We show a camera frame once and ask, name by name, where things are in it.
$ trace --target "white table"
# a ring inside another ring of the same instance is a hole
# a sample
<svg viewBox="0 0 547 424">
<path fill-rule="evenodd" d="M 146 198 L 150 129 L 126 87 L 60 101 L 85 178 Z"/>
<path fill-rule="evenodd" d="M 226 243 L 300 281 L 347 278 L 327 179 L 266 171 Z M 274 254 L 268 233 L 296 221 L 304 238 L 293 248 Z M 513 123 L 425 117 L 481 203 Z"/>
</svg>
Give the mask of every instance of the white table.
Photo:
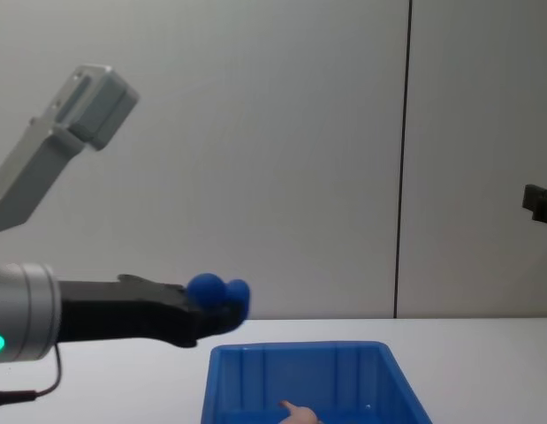
<svg viewBox="0 0 547 424">
<path fill-rule="evenodd" d="M 199 423 L 212 347 L 313 340 L 388 344 L 436 424 L 547 423 L 547 319 L 498 319 L 251 321 L 192 350 L 148 340 L 67 344 L 61 387 L 0 408 L 0 424 Z M 0 390 L 44 388 L 53 364 L 51 356 L 0 365 Z"/>
</svg>

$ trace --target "cable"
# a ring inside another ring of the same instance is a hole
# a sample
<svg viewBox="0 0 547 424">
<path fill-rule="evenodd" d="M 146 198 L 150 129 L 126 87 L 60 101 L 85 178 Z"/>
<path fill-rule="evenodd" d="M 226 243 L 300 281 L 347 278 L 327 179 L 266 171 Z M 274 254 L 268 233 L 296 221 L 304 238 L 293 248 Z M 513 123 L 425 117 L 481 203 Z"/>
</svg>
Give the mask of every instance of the cable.
<svg viewBox="0 0 547 424">
<path fill-rule="evenodd" d="M 20 404 L 23 402 L 33 402 L 37 398 L 42 396 L 49 395 L 53 392 L 63 378 L 63 362 L 61 360 L 61 352 L 59 351 L 59 346 L 55 344 L 55 362 L 57 365 L 57 378 L 55 382 L 45 390 L 16 390 L 16 391 L 0 391 L 0 406 L 1 405 L 10 405 L 10 404 Z"/>
<path fill-rule="evenodd" d="M 53 392 L 57 387 L 59 387 L 59 384 L 61 384 L 61 379 L 63 378 L 63 362 L 61 361 L 61 352 L 59 351 L 59 345 L 55 344 L 54 348 L 55 363 L 57 364 L 57 378 L 49 388 L 47 388 L 46 390 L 38 391 L 36 393 L 38 398 L 49 395 L 51 392 Z"/>
</svg>

